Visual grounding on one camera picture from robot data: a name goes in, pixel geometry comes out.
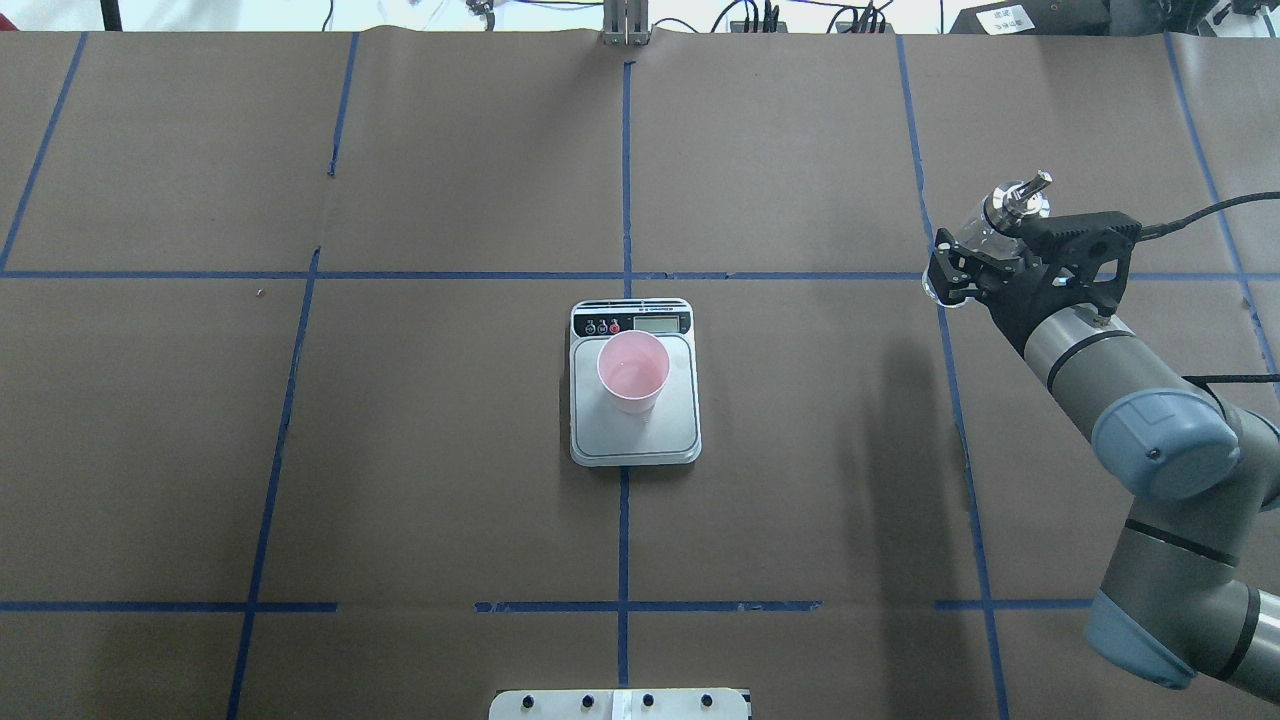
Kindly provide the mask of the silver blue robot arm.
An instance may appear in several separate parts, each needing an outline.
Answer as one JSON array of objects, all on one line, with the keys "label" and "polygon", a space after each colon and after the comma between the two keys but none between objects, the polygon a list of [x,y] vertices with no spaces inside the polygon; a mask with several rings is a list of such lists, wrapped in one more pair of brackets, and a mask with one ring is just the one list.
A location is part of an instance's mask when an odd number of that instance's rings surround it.
[{"label": "silver blue robot arm", "polygon": [[1082,270],[940,233],[922,282],[941,306],[988,307],[1133,497],[1085,624],[1093,651],[1164,688],[1210,676],[1276,703],[1277,596],[1238,568],[1257,516],[1277,509],[1277,425],[1179,375]]}]

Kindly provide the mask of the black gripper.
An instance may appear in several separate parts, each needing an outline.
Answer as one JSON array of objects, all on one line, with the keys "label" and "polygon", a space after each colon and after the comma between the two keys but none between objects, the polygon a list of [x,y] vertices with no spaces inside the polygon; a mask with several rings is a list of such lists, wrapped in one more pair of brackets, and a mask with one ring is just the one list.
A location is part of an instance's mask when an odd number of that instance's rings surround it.
[{"label": "black gripper", "polygon": [[925,293],[941,307],[983,305],[1019,356],[1032,333],[1055,313],[1076,302],[1074,291],[1053,284],[1052,268],[1023,259],[995,260],[956,243],[937,243],[925,268]]}]

